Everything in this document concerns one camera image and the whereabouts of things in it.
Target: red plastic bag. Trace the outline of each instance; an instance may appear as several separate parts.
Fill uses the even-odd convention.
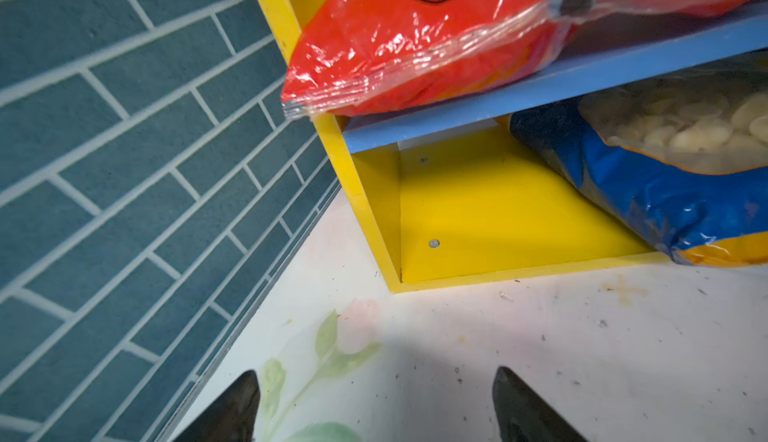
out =
[[[288,68],[286,116],[377,113],[482,92],[552,62],[612,12],[712,16],[748,0],[327,0]]]

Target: yellow shelf frame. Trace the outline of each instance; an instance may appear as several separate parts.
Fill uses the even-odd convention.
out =
[[[259,0],[287,61],[324,1]],[[666,260],[501,127],[350,154],[313,122],[393,293]]]

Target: tile wall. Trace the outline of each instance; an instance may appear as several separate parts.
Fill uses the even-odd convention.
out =
[[[338,190],[256,0],[0,0],[0,440],[155,440]]]

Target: blue food package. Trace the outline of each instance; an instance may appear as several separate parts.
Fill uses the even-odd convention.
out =
[[[571,98],[510,116],[510,133],[676,263],[768,262],[768,167],[709,175],[609,145]]]

